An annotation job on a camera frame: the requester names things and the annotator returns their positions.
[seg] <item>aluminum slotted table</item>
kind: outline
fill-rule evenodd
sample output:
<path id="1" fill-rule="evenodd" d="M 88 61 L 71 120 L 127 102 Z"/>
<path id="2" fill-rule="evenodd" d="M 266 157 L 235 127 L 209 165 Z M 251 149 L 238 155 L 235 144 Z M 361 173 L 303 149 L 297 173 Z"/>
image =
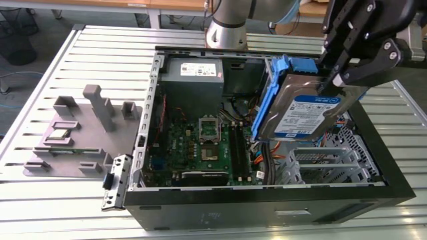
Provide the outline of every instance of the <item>aluminum slotted table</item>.
<path id="1" fill-rule="evenodd" d="M 319 54 L 323 44 L 322 38 L 262 34 L 249 34 L 247 40 L 250 50 L 289 53 Z M 373 88 L 362 104 L 418 197 L 343 224 L 146 232 L 127 211 L 102 212 L 101 180 L 24 176 L 23 164 L 55 115 L 58 96 L 88 103 L 83 88 L 97 84 L 113 104 L 143 106 L 157 45 L 203 48 L 205 34 L 103 26 L 71 32 L 0 145 L 2 239 L 427 238 L 427 118 L 398 81 Z"/>

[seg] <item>ram slot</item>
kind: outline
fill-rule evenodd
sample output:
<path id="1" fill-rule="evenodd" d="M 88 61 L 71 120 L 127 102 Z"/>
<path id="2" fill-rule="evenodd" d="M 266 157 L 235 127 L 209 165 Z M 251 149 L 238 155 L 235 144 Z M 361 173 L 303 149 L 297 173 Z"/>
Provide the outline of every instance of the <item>ram slot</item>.
<path id="1" fill-rule="evenodd" d="M 233 178 L 237 181 L 242 181 L 242 180 L 246 180 L 247 177 L 250 177 L 247 144 L 246 144 L 246 137 L 243 135 L 242 126 L 230 126 L 229 135 L 230 135 Z"/>

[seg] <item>motherboard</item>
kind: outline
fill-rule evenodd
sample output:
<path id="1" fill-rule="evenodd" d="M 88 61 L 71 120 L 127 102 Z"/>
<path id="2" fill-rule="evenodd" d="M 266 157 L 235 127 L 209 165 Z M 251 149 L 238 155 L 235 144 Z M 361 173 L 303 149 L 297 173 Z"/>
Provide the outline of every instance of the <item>motherboard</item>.
<path id="1" fill-rule="evenodd" d="M 171 123 L 166 148 L 150 150 L 146 182 L 157 187 L 246 186 L 254 183 L 250 162 L 251 127 L 205 116 Z"/>

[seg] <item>black mesh trash can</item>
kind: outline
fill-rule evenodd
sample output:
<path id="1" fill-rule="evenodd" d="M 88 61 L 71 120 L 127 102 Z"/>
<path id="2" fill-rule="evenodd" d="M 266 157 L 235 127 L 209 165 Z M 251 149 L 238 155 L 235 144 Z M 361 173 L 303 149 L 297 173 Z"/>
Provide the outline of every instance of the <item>black mesh trash can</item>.
<path id="1" fill-rule="evenodd" d="M 39 32 L 39 26 L 32 11 L 27 9 L 30 8 L 0 7 L 0 13 L 16 32 L 22 35 L 31 36 Z"/>
<path id="2" fill-rule="evenodd" d="M 0 21 L 0 55 L 15 66 L 30 64 L 38 57 L 28 36 L 19 34 L 7 21 Z"/>

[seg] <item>blue plastic tab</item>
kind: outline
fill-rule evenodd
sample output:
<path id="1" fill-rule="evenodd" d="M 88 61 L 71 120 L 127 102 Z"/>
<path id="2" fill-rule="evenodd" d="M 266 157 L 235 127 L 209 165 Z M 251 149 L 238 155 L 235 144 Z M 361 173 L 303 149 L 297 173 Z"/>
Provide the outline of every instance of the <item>blue plastic tab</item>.
<path id="1" fill-rule="evenodd" d="M 263 118 L 266 114 L 269 113 L 269 108 L 271 106 L 274 96 L 277 96 L 279 92 L 279 76 L 286 73 L 286 70 L 290 68 L 290 59 L 287 55 L 283 55 L 281 58 L 275 57 L 271 63 L 271 68 L 273 68 L 273 76 L 271 76 L 271 83 L 270 86 L 267 87 L 267 92 L 266 96 L 262 100 L 259 112 L 253 124 L 253 139 L 257 138 L 257 135 L 259 133 L 259 128 L 262 125 Z"/>
<path id="2" fill-rule="evenodd" d="M 291 57 L 290 58 L 293 70 L 295 72 L 305 72 L 317 74 L 319 72 L 315 60 L 311 58 L 301 58 L 301 57 Z"/>

